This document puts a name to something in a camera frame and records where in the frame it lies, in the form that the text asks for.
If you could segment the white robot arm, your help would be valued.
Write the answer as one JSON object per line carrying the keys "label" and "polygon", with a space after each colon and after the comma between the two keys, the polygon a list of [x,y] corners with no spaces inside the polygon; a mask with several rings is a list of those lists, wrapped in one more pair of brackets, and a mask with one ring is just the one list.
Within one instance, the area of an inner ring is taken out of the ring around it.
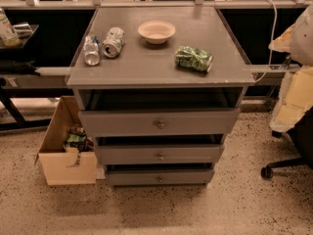
{"label": "white robot arm", "polygon": [[313,5],[273,40],[269,49],[287,52],[293,61],[301,64],[295,73],[286,72],[270,120],[272,130],[287,132],[313,107]]}

